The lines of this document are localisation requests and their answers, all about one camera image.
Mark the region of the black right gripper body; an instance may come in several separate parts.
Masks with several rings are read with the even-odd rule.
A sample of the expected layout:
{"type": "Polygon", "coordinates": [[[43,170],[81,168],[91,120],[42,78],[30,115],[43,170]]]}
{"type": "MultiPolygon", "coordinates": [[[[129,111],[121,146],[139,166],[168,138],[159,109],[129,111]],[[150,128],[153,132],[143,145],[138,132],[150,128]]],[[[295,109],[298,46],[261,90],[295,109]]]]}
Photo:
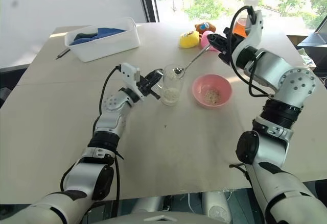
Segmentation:
{"type": "MultiPolygon", "coordinates": [[[[229,30],[230,28],[225,28],[223,33],[225,34],[227,40],[228,40],[228,37],[229,37],[229,30]]],[[[239,34],[234,34],[232,33],[231,34],[231,53],[233,53],[233,51],[235,50],[235,48],[245,39],[245,37],[239,35],[239,34]]],[[[227,65],[230,64],[230,57],[228,56],[228,52],[223,54],[223,53],[220,53],[219,55],[219,58],[227,65]]]]}

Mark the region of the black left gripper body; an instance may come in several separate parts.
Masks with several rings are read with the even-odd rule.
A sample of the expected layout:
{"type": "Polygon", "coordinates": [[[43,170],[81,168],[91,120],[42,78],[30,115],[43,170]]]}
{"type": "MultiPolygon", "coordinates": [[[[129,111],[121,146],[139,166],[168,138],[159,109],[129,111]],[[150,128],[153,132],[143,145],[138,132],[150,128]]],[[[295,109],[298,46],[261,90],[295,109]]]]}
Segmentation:
{"type": "Polygon", "coordinates": [[[155,81],[148,81],[146,77],[140,76],[140,81],[137,82],[137,87],[143,96],[151,94],[151,88],[156,84],[155,81]]]}

